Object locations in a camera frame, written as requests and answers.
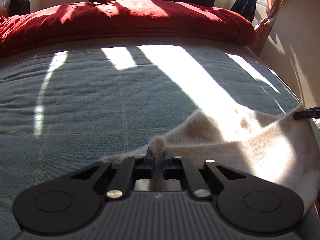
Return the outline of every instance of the red duvet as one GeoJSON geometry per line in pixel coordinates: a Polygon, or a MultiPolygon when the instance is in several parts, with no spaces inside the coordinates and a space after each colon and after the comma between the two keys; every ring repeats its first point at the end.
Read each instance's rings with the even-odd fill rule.
{"type": "Polygon", "coordinates": [[[0,57],[58,42],[121,36],[203,38],[241,45],[256,38],[249,21],[221,8],[159,0],[82,2],[0,17],[0,57]]]}

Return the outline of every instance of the orange curtain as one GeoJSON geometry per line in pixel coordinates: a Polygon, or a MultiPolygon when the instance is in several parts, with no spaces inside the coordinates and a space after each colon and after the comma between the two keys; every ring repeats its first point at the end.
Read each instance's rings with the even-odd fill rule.
{"type": "Polygon", "coordinates": [[[255,31],[257,34],[255,45],[259,45],[264,36],[264,32],[266,32],[267,30],[271,30],[271,28],[273,27],[281,3],[282,0],[267,0],[267,17],[262,19],[255,27],[255,31]]]}

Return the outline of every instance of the ribbed black surface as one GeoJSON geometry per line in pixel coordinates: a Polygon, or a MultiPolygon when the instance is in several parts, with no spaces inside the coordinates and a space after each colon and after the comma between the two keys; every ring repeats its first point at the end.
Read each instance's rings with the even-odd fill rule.
{"type": "MultiPolygon", "coordinates": [[[[209,203],[190,199],[186,192],[132,192],[108,203],[89,226],[75,233],[44,237],[23,232],[17,240],[263,240],[225,224],[209,203]]],[[[272,240],[299,240],[294,233],[272,240]]]]}

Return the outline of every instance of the black bracket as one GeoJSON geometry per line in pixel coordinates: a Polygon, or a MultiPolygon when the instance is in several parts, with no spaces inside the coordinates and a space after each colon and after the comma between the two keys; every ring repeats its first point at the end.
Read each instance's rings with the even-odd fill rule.
{"type": "Polygon", "coordinates": [[[308,119],[320,118],[320,107],[308,108],[305,111],[295,112],[293,114],[294,120],[300,120],[300,119],[306,119],[306,118],[308,118],[308,119]]]}

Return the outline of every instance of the black backpack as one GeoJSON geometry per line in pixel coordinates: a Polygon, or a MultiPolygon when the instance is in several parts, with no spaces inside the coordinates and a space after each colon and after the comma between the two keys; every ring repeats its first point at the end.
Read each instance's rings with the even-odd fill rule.
{"type": "Polygon", "coordinates": [[[29,0],[10,0],[9,17],[14,15],[25,15],[30,13],[29,0]]]}

